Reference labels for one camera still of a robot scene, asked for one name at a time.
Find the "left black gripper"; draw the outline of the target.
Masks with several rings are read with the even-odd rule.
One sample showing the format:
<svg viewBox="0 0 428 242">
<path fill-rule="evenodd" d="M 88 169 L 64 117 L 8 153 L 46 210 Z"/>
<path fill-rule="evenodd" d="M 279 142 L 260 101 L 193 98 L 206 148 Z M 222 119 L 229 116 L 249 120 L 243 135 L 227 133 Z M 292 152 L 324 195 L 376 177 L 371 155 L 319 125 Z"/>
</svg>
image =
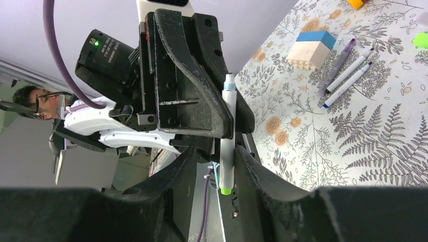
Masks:
<svg viewBox="0 0 428 242">
<path fill-rule="evenodd" d="M 166 133 L 224 138 L 230 113 L 220 92 L 231 91 L 216 17 L 175 6 L 138 1 L 143 103 Z M 255 118 L 237 92 L 235 130 L 250 134 Z"/>
</svg>

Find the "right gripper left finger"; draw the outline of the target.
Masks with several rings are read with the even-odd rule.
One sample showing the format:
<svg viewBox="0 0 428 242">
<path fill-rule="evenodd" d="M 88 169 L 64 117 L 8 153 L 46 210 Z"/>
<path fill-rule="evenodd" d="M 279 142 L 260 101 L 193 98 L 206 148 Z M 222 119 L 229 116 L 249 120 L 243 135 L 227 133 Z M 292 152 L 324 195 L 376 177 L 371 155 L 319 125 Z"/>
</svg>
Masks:
<svg viewBox="0 0 428 242">
<path fill-rule="evenodd" d="M 2 189 L 1 241 L 187 241 L 197 151 L 122 194 Z"/>
</svg>

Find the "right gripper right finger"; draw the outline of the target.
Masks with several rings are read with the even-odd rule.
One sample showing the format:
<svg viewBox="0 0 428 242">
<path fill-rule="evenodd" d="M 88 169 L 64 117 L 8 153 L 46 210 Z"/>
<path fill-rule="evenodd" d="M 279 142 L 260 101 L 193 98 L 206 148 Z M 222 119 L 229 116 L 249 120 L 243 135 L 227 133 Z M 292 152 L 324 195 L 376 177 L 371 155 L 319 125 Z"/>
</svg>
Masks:
<svg viewBox="0 0 428 242">
<path fill-rule="evenodd" d="M 320 187 L 305 191 L 235 154 L 237 217 L 227 241 L 427 241 L 427 189 Z"/>
</svg>

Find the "white green highlighter pen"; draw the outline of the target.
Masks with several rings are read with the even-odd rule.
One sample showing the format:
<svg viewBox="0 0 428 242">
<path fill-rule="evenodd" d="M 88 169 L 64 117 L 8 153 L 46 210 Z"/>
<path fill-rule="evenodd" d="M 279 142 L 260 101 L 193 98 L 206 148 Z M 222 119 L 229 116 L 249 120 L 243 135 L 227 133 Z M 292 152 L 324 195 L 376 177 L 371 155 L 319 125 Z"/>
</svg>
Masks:
<svg viewBox="0 0 428 242">
<path fill-rule="evenodd" d="M 220 191 L 222 195 L 230 195 L 234 186 L 234 150 L 235 150 L 235 119 L 237 106 L 237 89 L 235 76 L 226 74 L 223 84 L 222 98 L 230 113 L 227 135 L 220 143 Z"/>
</svg>

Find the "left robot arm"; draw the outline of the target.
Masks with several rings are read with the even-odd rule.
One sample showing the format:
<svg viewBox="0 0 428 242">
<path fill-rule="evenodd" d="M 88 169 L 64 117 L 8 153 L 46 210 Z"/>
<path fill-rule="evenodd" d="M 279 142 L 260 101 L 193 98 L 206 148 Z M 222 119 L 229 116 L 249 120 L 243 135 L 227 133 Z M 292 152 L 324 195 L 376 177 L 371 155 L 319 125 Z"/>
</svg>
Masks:
<svg viewBox="0 0 428 242">
<path fill-rule="evenodd" d="M 222 97 L 228 69 L 216 17 L 194 12 L 189 1 L 138 1 L 137 12 L 136 48 L 90 32 L 75 74 L 100 96 L 86 101 L 69 81 L 74 98 L 53 132 L 98 152 L 195 147 L 204 155 L 215 140 L 252 133 L 254 114 L 242 95 L 235 110 Z"/>
</svg>

